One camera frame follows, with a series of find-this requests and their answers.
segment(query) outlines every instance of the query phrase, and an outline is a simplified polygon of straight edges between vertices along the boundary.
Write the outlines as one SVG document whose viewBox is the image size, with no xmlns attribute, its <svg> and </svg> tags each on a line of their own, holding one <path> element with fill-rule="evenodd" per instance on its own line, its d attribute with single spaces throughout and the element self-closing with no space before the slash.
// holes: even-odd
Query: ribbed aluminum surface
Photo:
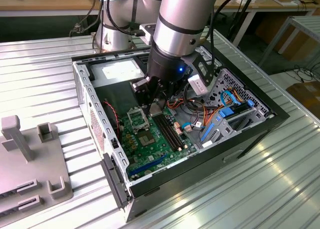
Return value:
<svg viewBox="0 0 320 229">
<path fill-rule="evenodd" d="M 320 16 L 293 16 L 291 24 L 320 43 Z"/>
<path fill-rule="evenodd" d="M 319 121 L 219 33 L 216 48 L 290 118 L 248 155 L 125 224 L 76 98 L 70 57 L 91 54 L 91 42 L 81 36 L 0 44 L 0 117 L 19 115 L 22 130 L 57 125 L 74 191 L 69 201 L 6 228 L 320 227 Z"/>
</svg>

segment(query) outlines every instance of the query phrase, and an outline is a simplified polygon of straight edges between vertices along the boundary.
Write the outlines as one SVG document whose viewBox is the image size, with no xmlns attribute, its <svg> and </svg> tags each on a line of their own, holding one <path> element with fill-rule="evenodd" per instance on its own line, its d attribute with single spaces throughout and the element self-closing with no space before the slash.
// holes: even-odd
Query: gray plastic part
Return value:
<svg viewBox="0 0 320 229">
<path fill-rule="evenodd" d="M 24 195 L 26 193 L 29 193 L 33 190 L 36 190 L 40 187 L 40 183 L 38 183 L 37 179 L 33 179 L 30 181 L 27 181 L 21 185 L 18 185 L 16 187 L 16 192 L 19 193 L 20 195 Z"/>
<path fill-rule="evenodd" d="M 49 122 L 37 125 L 36 131 L 38 132 L 39 138 L 42 143 L 55 139 L 51 124 Z"/>
<path fill-rule="evenodd" d="M 60 188 L 55 189 L 56 186 L 52 185 L 49 180 L 46 181 L 46 185 L 48 187 L 48 192 L 52 199 L 61 198 L 68 193 L 68 187 L 65 184 L 63 176 L 60 176 Z"/>
<path fill-rule="evenodd" d="M 37 206 L 40 206 L 42 204 L 42 198 L 39 195 L 35 195 L 31 198 L 28 198 L 26 200 L 22 200 L 18 202 L 18 209 L 20 212 L 26 212 L 29 211 Z"/>
<path fill-rule="evenodd" d="M 13 139 L 5 140 L 1 143 L 8 152 L 18 148 L 17 144 Z"/>
<path fill-rule="evenodd" d="M 20 124 L 12 126 L 18 129 Z M 73 192 L 69 186 L 71 183 L 58 128 L 54 124 L 51 124 L 50 128 L 53 139 L 46 142 L 41 141 L 37 128 L 21 132 L 34 153 L 34 160 L 28 163 L 18 148 L 6 150 L 2 142 L 8 140 L 0 136 L 0 228 L 72 198 Z M 61 177 L 65 185 L 63 195 L 58 193 L 56 199 L 53 199 L 48 191 L 47 181 L 53 184 L 52 191 L 55 192 L 55 183 L 60 183 Z M 26 200 L 28 202 L 29 199 L 32 199 L 32 202 L 28 205 L 20 203 Z"/>
<path fill-rule="evenodd" d="M 34 154 L 31 151 L 26 139 L 22 135 L 20 131 L 20 120 L 17 115 L 11 115 L 7 117 L 3 117 L 1 119 L 1 126 L 2 130 L 1 132 L 4 137 L 9 140 L 9 142 L 2 142 L 2 145 L 5 147 L 7 151 L 13 150 L 13 142 L 11 141 L 14 140 L 15 144 L 17 147 L 20 149 L 22 155 L 26 159 L 27 162 L 30 162 L 34 159 Z"/>
</svg>

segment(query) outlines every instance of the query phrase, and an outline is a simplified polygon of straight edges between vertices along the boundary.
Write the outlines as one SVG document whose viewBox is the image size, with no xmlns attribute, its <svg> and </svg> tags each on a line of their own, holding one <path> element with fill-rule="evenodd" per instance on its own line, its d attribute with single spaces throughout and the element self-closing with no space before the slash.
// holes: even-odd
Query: floor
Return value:
<svg viewBox="0 0 320 229">
<path fill-rule="evenodd" d="M 226 13 L 225 16 L 219 15 L 218 20 L 215 23 L 215 29 L 218 30 L 224 36 L 227 36 L 230 24 L 233 21 L 233 14 Z M 249 57 L 254 63 L 258 63 L 264 50 L 267 48 L 267 44 L 261 40 L 254 33 L 250 33 L 252 30 L 248 30 L 243 36 L 238 48 Z M 293 69 L 295 65 L 303 67 L 306 64 L 305 61 L 288 61 L 282 55 L 276 51 L 272 51 L 268 60 L 262 66 L 262 69 L 268 74 L 276 74 L 283 70 Z"/>
</svg>

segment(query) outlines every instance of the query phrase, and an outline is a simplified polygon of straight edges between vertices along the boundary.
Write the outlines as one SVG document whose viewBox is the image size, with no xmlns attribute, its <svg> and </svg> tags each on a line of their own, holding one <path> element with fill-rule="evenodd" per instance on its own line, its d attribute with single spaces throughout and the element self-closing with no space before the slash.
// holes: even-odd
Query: black power cable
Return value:
<svg viewBox="0 0 320 229">
<path fill-rule="evenodd" d="M 111 22 L 111 24 L 121 33 L 123 34 L 127 34 L 127 35 L 132 35 L 131 32 L 125 31 L 123 29 L 121 29 L 116 23 L 115 21 L 112 19 L 111 13 L 110 13 L 110 0 L 106 0 L 105 3 L 105 11 L 106 11 L 106 15 L 108 16 L 109 21 Z"/>
<path fill-rule="evenodd" d="M 238 11 L 237 11 L 237 12 L 236 12 L 236 14 L 234 15 L 234 18 L 233 18 L 233 20 L 232 20 L 232 22 L 231 22 L 231 24 L 230 24 L 230 27 L 229 27 L 228 33 L 230 32 L 230 30 L 232 29 L 232 27 L 234 27 L 234 26 L 235 26 L 235 20 L 236 20 L 236 18 L 237 18 L 237 16 L 238 16 L 238 13 L 239 13 L 239 11 L 240 11 L 240 8 L 241 8 L 241 5 L 242 5 L 242 2 L 243 2 L 243 0 L 241 0 L 240 5 L 239 5 L 239 7 L 238 7 Z"/>
<path fill-rule="evenodd" d="M 91 9 L 89 10 L 89 12 L 87 13 L 87 15 L 85 16 L 84 19 L 82 19 L 79 23 L 76 23 L 73 27 L 73 29 L 69 32 L 69 37 L 72 36 L 72 33 L 84 33 L 86 30 L 90 29 L 91 27 L 93 27 L 95 24 L 97 24 L 97 22 L 99 22 L 100 20 L 100 15 L 101 15 L 101 11 L 102 11 L 102 7 L 104 5 L 104 0 L 100 1 L 100 5 L 99 5 L 99 9 L 98 9 L 98 15 L 95 19 L 95 21 L 93 23 L 91 23 L 90 25 L 88 25 L 87 27 L 83 28 L 83 26 L 81 25 L 81 23 L 89 16 L 89 14 L 91 13 L 92 9 L 94 8 L 96 3 L 96 0 L 93 0 Z"/>
<path fill-rule="evenodd" d="M 227 35 L 227 39 L 230 41 L 233 34 L 235 33 L 236 29 L 238 28 L 240 22 L 242 22 L 246 16 L 246 10 L 249 7 L 251 0 L 247 0 L 246 3 L 244 4 L 244 7 L 240 13 L 239 16 L 237 16 L 237 19 L 235 20 L 234 26 L 231 28 L 230 32 Z"/>
<path fill-rule="evenodd" d="M 211 21 L 210 21 L 210 26 L 207 34 L 205 35 L 204 38 L 200 40 L 200 43 L 203 43 L 205 40 L 208 39 L 210 36 L 210 44 L 211 44 L 211 66 L 213 68 L 213 74 L 215 74 L 216 69 L 215 69 L 215 42 L 214 42 L 214 22 L 218 17 L 218 14 L 221 12 L 221 10 L 230 2 L 231 0 L 225 0 L 219 8 L 215 12 L 215 7 L 212 7 L 212 13 L 211 13 Z"/>
<path fill-rule="evenodd" d="M 210 21 L 210 26 L 209 26 L 209 31 L 207 32 L 207 34 L 205 35 L 205 40 L 208 39 L 208 37 L 210 36 L 211 31 L 213 31 L 213 27 L 214 27 L 214 22 L 218 17 L 218 14 L 221 12 L 221 10 L 230 2 L 231 0 L 225 0 L 220 6 L 219 8 L 216 10 L 215 12 L 215 7 L 213 7 L 212 9 L 212 14 L 211 14 L 211 21 Z"/>
</svg>

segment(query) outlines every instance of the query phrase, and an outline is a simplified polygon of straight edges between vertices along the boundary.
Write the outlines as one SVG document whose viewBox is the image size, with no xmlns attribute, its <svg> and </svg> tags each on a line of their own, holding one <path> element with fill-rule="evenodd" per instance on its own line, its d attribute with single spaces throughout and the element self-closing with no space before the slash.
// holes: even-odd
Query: robotic arm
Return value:
<svg viewBox="0 0 320 229">
<path fill-rule="evenodd" d="M 215 1 L 162 0 L 159 4 L 158 0 L 139 0 L 140 4 L 136 7 L 148 8 L 148 11 L 136 11 L 137 18 L 144 18 L 139 14 L 146 13 L 150 13 L 148 15 L 150 20 L 157 17 L 156 24 L 142 25 L 146 34 L 153 38 L 148 41 L 151 43 L 151 50 L 147 73 L 143 80 L 131 84 L 138 103 L 147 110 L 155 98 L 167 100 L 176 95 L 188 80 L 198 95 L 206 92 L 206 86 L 213 79 L 214 65 L 207 65 L 195 49 L 199 45 L 201 34 Z M 104 15 L 106 20 L 103 22 L 108 25 L 110 21 L 107 16 Z M 118 19 L 121 26 L 125 24 L 123 21 Z"/>
</svg>

